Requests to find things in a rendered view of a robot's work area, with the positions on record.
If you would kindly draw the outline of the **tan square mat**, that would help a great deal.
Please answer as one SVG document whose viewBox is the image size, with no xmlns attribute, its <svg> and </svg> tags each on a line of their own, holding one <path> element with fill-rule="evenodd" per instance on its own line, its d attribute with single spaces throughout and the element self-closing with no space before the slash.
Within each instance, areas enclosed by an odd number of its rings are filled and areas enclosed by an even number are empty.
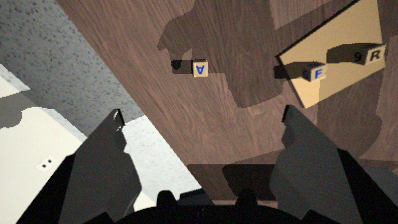
<svg viewBox="0 0 398 224">
<path fill-rule="evenodd" d="M 377 0 L 358 0 L 279 56 L 304 108 L 385 67 L 385 60 L 351 63 L 353 48 L 382 44 Z M 327 64 L 324 79 L 302 79 L 302 66 Z"/>
</svg>

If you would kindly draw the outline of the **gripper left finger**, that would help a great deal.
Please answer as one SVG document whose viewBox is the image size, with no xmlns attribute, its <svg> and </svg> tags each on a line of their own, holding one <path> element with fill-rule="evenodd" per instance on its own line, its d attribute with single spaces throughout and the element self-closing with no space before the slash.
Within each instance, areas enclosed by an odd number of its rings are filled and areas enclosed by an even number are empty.
<svg viewBox="0 0 398 224">
<path fill-rule="evenodd" d="M 114 224 L 135 212 L 142 191 L 120 109 L 64 158 L 16 224 Z"/>
</svg>

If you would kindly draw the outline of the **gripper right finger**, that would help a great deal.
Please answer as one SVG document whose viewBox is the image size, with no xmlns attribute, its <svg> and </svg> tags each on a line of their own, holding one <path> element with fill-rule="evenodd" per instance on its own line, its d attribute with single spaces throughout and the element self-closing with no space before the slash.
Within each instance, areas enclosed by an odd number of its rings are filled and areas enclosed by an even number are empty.
<svg viewBox="0 0 398 224">
<path fill-rule="evenodd" d="M 306 224 L 398 224 L 398 207 L 348 151 L 294 105 L 282 122 L 285 150 L 269 184 L 277 209 Z"/>
</svg>

